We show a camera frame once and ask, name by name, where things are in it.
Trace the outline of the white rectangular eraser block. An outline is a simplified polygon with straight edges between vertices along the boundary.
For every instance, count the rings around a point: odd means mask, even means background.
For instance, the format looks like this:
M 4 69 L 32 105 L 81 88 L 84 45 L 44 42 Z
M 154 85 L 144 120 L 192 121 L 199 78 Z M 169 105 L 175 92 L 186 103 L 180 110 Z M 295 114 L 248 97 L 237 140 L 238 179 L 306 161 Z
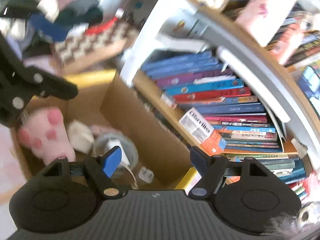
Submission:
M 73 120 L 67 126 L 67 136 L 72 148 L 83 154 L 89 154 L 94 144 L 91 129 L 84 123 Z

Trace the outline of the small white usb charger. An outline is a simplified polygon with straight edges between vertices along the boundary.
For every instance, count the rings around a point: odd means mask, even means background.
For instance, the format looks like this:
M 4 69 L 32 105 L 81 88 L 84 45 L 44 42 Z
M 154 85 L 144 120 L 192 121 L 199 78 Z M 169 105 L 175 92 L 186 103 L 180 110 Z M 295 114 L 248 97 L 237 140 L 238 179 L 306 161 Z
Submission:
M 151 184 L 154 179 L 154 173 L 150 169 L 143 166 L 138 173 L 138 177 L 145 183 Z

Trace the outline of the pink plush pig toy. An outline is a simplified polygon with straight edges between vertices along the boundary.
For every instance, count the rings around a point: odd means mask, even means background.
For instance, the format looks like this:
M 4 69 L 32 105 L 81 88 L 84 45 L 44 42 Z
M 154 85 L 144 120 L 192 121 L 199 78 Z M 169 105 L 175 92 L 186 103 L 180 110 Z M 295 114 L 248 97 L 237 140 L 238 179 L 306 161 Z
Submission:
M 76 161 L 63 122 L 63 114 L 57 107 L 44 107 L 33 111 L 17 132 L 19 143 L 30 149 L 45 165 L 59 157 Z

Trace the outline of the pile of clothes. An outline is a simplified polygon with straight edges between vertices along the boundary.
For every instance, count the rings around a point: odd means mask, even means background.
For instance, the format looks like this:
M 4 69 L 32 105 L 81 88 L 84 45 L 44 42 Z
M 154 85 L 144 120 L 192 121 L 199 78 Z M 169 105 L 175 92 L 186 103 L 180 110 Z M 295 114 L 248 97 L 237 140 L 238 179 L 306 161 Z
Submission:
M 29 22 L 32 14 L 41 14 L 48 21 L 70 30 L 76 25 L 96 25 L 103 21 L 99 0 L 1 0 L 1 17 L 10 20 L 9 27 L 1 27 L 1 32 L 19 50 L 19 57 L 38 43 L 40 48 L 33 48 L 32 54 L 49 53 L 48 46 L 54 43 L 32 27 Z

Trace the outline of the wooden chess board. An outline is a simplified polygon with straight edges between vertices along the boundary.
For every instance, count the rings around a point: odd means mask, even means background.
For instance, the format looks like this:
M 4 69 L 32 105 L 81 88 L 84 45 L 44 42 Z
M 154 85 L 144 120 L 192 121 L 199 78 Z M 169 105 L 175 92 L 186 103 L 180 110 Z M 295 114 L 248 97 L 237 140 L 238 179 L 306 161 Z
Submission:
M 76 74 L 130 48 L 139 31 L 126 22 L 114 22 L 99 34 L 81 34 L 54 43 L 52 54 L 63 75 Z

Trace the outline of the orange white medicine box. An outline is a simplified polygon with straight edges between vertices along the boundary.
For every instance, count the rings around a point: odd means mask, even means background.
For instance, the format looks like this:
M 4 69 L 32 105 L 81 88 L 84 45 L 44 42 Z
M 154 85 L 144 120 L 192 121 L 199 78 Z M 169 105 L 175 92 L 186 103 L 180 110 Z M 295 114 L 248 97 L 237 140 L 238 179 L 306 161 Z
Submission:
M 195 108 L 189 109 L 179 123 L 209 156 L 221 154 L 224 151 L 226 141 Z

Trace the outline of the yellow cardboard box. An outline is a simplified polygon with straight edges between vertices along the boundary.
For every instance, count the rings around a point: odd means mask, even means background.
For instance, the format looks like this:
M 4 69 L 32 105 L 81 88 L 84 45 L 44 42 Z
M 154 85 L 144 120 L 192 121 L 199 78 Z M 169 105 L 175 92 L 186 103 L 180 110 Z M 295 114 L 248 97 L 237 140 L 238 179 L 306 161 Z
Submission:
M 154 174 L 151 184 L 138 179 L 141 189 L 185 189 L 192 181 L 190 153 L 187 147 L 143 107 L 134 91 L 125 85 L 114 70 L 103 70 L 72 76 L 79 94 L 65 101 L 54 97 L 33 98 L 26 107 L 28 113 L 57 107 L 66 121 L 79 120 L 84 124 L 102 125 L 121 131 L 135 145 L 138 164 Z

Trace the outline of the row of leaning books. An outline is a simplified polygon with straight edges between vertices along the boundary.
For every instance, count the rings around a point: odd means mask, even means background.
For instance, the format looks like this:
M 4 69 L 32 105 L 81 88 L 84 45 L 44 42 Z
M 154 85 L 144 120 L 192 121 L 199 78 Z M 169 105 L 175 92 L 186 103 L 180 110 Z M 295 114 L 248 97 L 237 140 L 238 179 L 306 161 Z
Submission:
M 140 70 L 175 106 L 199 112 L 225 139 L 227 153 L 284 152 L 285 137 L 272 111 L 213 50 L 156 51 Z

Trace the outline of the phone playing video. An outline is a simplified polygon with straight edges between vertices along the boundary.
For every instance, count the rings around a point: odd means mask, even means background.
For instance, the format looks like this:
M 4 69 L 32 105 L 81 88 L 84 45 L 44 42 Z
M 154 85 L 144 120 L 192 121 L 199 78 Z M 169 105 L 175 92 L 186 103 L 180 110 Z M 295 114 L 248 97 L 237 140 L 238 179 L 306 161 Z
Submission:
M 319 118 L 319 72 L 312 66 L 307 66 L 298 79 L 298 86 L 312 104 Z

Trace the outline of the pink cup on shelf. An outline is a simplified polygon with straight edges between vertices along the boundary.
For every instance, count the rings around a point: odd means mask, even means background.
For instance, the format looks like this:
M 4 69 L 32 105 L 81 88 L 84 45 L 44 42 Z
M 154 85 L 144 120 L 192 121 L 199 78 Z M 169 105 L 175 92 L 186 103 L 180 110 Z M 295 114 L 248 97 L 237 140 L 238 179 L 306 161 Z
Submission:
M 249 0 L 237 25 L 265 47 L 281 27 L 297 0 Z

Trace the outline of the white bookshelf frame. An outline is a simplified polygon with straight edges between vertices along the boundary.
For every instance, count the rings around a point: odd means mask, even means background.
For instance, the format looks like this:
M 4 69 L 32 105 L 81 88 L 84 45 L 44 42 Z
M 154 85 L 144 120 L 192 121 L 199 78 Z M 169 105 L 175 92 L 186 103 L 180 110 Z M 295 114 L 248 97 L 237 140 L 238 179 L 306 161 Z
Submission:
M 162 29 L 176 12 L 196 21 L 194 30 L 183 39 Z M 141 65 L 156 49 L 197 52 L 206 45 L 217 49 L 218 57 L 244 79 L 317 163 L 319 119 L 294 78 L 233 22 L 192 0 L 157 1 L 125 59 L 120 77 L 131 87 Z

